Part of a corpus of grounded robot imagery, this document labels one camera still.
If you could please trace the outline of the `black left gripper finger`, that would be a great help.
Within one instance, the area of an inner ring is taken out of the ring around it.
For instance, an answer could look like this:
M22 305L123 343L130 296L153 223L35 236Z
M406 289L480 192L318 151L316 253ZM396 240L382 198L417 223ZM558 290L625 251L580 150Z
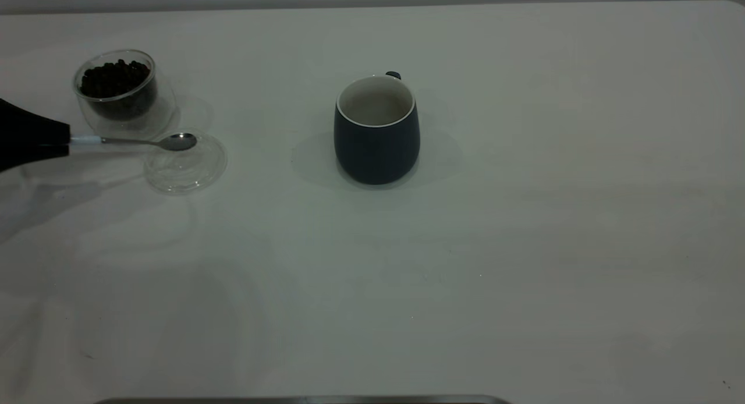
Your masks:
M69 142L61 144L28 145L18 142L2 142L1 172L22 165L64 158L70 155Z
M70 141L66 123L48 119L1 99L1 133L6 141Z

